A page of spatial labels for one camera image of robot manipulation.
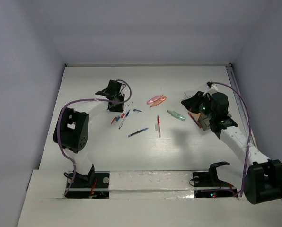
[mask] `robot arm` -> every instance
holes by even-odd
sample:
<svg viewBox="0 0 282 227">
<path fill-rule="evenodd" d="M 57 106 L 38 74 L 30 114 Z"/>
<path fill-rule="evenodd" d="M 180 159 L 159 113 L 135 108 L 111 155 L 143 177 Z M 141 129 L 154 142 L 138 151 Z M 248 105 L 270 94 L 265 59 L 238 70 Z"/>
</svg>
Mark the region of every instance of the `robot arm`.
<svg viewBox="0 0 282 227">
<path fill-rule="evenodd" d="M 198 91 L 193 97 L 181 103 L 192 113 L 202 113 L 210 119 L 210 128 L 226 143 L 244 163 L 249 146 L 248 172 L 244 194 L 249 202 L 257 204 L 282 198 L 282 163 L 262 154 L 240 131 L 228 115 L 228 97 L 217 92 L 215 84 L 208 82 L 208 91 Z"/>
<path fill-rule="evenodd" d="M 67 107 L 63 112 L 60 124 L 61 145 L 66 155 L 75 161 L 76 175 L 73 182 L 76 185 L 88 187 L 94 182 L 94 165 L 89 159 L 89 151 L 84 149 L 88 140 L 88 122 L 102 111 L 123 111 L 124 94 L 121 94 L 121 85 L 117 81 L 110 80 L 107 88 L 96 92 L 95 101 L 86 101 L 75 108 Z M 58 143 L 57 126 L 53 141 Z M 65 173 L 65 176 L 72 178 L 73 174 Z"/>
</svg>

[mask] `red pen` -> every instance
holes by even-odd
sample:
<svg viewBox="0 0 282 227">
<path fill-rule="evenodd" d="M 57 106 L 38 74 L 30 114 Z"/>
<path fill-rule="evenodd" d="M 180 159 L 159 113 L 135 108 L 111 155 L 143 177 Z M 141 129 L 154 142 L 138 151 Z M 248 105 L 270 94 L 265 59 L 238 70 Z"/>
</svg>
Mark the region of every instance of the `red pen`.
<svg viewBox="0 0 282 227">
<path fill-rule="evenodd" d="M 160 131 L 160 118 L 159 115 L 157 115 L 157 122 L 158 122 L 158 134 L 159 134 L 159 138 L 161 137 L 161 131 Z"/>
</svg>

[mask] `pen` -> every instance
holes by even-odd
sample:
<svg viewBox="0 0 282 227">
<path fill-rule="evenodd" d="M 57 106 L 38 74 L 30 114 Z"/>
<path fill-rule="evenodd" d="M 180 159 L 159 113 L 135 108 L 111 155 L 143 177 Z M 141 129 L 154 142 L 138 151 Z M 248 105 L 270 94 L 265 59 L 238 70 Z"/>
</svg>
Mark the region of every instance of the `pen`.
<svg viewBox="0 0 282 227">
<path fill-rule="evenodd" d="M 140 132 L 143 132 L 143 131 L 145 131 L 145 130 L 147 130 L 147 129 L 148 129 L 148 128 L 141 129 L 141 130 L 139 130 L 139 131 L 137 131 L 137 132 L 134 132 L 134 133 L 128 135 L 128 137 L 134 136 L 134 135 L 136 135 L 136 134 L 138 134 L 138 133 L 140 133 Z"/>
<path fill-rule="evenodd" d="M 166 100 L 166 96 L 163 96 L 162 98 L 158 99 L 156 102 L 154 102 L 151 107 L 157 106 L 159 104 L 161 104 L 162 102 L 164 102 Z"/>
<path fill-rule="evenodd" d="M 127 111 L 125 117 L 123 118 L 123 121 L 121 122 L 120 126 L 119 126 L 119 129 L 121 129 L 122 125 L 123 125 L 123 122 L 125 121 L 125 119 L 127 118 L 128 114 L 130 113 L 130 110 Z"/>
<path fill-rule="evenodd" d="M 125 110 L 123 111 L 123 114 L 121 114 L 121 118 L 125 116 L 125 111 L 131 106 L 132 102 L 129 103 L 129 105 L 126 106 Z"/>
<path fill-rule="evenodd" d="M 159 118 L 159 115 L 157 116 L 157 122 L 158 122 L 158 135 L 159 135 L 159 138 L 161 137 L 161 131 L 160 131 L 160 118 Z"/>
<path fill-rule="evenodd" d="M 131 103 L 129 103 L 129 104 L 126 105 L 126 107 L 123 109 L 123 112 L 120 113 L 119 116 L 117 117 L 116 122 L 117 122 L 118 120 L 120 120 L 120 118 L 123 118 L 123 117 L 125 116 L 126 110 L 128 109 L 128 107 L 129 107 L 132 103 L 133 103 L 133 102 L 131 102 Z"/>
</svg>

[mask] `blue pen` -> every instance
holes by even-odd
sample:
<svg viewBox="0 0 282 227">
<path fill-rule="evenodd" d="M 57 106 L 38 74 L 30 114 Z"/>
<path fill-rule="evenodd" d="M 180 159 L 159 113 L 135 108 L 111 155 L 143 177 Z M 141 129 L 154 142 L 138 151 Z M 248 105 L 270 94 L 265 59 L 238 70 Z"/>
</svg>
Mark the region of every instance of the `blue pen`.
<svg viewBox="0 0 282 227">
<path fill-rule="evenodd" d="M 120 126 L 119 126 L 119 129 L 121 129 L 122 125 L 123 125 L 123 122 L 125 121 L 125 119 L 127 118 L 128 114 L 130 113 L 131 110 L 127 111 L 125 117 L 123 118 L 123 121 L 121 122 Z"/>
<path fill-rule="evenodd" d="M 138 134 L 138 133 L 140 133 L 140 132 L 143 132 L 143 131 L 145 131 L 145 130 L 147 130 L 147 129 L 148 129 L 148 128 L 141 129 L 141 130 L 139 130 L 139 131 L 137 131 L 137 132 L 134 132 L 134 133 L 131 134 L 131 135 L 128 135 L 128 137 L 134 136 L 134 135 L 136 135 L 136 134 Z"/>
<path fill-rule="evenodd" d="M 123 109 L 123 112 L 122 112 L 121 114 L 119 114 L 119 116 L 117 117 L 116 122 L 117 122 L 118 120 L 120 120 L 120 118 L 123 118 L 123 117 L 125 116 L 125 112 L 126 112 L 126 110 L 128 109 L 128 107 L 130 107 L 131 104 L 133 104 L 133 102 L 131 102 L 131 103 L 129 103 L 129 105 L 127 104 L 127 105 L 125 106 L 125 108 Z"/>
</svg>

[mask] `pink highlighter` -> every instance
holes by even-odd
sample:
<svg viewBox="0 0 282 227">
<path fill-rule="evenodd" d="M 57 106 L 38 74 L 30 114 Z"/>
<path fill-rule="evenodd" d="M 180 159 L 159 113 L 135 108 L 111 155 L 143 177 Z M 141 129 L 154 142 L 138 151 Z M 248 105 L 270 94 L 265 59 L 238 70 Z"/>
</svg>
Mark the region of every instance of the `pink highlighter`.
<svg viewBox="0 0 282 227">
<path fill-rule="evenodd" d="M 163 97 L 163 95 L 155 96 L 155 97 L 151 98 L 149 101 L 147 101 L 146 104 L 147 105 L 152 104 L 152 103 L 156 102 L 158 99 L 160 99 L 161 97 Z"/>
</svg>

